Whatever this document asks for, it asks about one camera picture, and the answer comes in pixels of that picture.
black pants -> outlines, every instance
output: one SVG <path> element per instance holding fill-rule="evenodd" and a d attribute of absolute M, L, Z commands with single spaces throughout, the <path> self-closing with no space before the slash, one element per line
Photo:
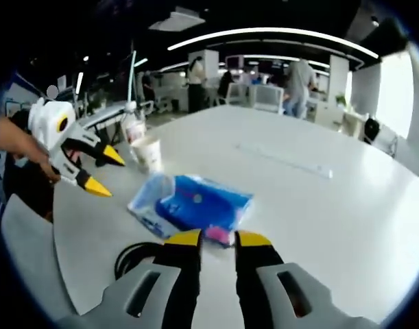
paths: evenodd
<path fill-rule="evenodd" d="M 205 91 L 201 84 L 190 84 L 188 87 L 188 112 L 196 113 L 204 108 Z"/>

white table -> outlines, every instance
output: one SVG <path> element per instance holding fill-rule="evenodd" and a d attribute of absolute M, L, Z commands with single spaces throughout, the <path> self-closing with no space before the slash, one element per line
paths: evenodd
<path fill-rule="evenodd" d="M 161 138 L 167 173 L 196 173 L 254 193 L 241 228 L 267 236 L 286 263 L 298 263 L 328 286 L 334 303 L 350 315 L 381 322 L 414 283 L 419 178 L 381 151 L 306 121 L 232 106 L 175 120 L 152 134 Z M 321 164 L 333 178 L 248 154 L 236 148 L 239 143 Z M 157 241 L 126 210 L 144 180 L 134 164 L 96 169 L 92 161 L 83 163 L 115 196 L 56 187 L 58 262 L 81 314 L 114 282 L 115 258 L 125 246 Z M 203 249 L 194 328 L 243 327 L 234 256 L 233 249 Z"/>

white shirt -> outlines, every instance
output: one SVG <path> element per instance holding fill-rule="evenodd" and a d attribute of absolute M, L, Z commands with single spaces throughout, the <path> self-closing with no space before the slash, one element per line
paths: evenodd
<path fill-rule="evenodd" d="M 199 60 L 195 62 L 192 71 L 188 71 L 189 84 L 202 84 L 202 79 L 197 74 L 200 76 L 204 74 L 203 65 Z"/>
<path fill-rule="evenodd" d="M 316 84 L 316 74 L 308 62 L 306 60 L 292 62 L 287 73 L 289 74 L 289 81 L 287 83 L 289 94 L 302 98 L 308 97 L 308 85 L 310 83 Z"/>

